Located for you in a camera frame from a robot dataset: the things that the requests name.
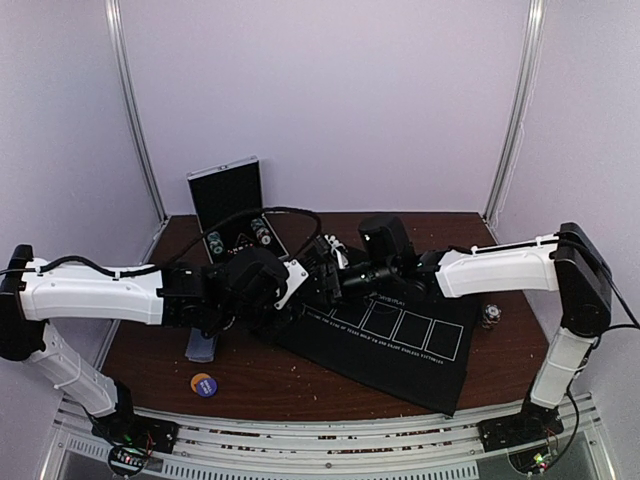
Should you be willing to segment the blue playing card deck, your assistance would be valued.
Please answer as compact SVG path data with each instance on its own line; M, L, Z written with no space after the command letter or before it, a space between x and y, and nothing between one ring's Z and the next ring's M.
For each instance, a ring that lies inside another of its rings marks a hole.
M187 343L185 357L194 363L210 363L215 359L218 335L205 338L199 329L192 328Z

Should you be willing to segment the purple small blind button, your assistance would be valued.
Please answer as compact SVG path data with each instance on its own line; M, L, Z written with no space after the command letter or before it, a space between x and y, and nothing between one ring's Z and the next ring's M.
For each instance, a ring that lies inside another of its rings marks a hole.
M207 373L198 373L190 381L191 389L199 397L210 398L218 391L217 381Z

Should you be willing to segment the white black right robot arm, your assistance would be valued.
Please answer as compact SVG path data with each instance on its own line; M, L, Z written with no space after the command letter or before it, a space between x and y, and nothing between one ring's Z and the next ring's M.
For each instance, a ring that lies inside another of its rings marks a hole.
M560 434L558 407L586 366L596 340L611 324L611 270L581 227L569 222L554 234L493 247L414 252L396 217L370 218L360 235L367 259L354 264L333 242L341 294L372 293L396 283L419 297L462 298L510 291L559 294L560 325L518 413L484 420L485 450L522 445Z

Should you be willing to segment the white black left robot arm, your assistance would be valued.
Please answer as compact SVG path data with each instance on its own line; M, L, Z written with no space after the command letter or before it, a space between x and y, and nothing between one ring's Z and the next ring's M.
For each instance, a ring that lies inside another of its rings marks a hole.
M243 317L271 320L293 300L331 305L342 295L338 257L312 267L250 247L207 266L101 267L79 256L48 262L15 248L1 276L1 356L40 370L85 410L93 433L117 446L173 448L178 426L135 413L130 389L74 351L54 318L115 319L195 328L213 336Z

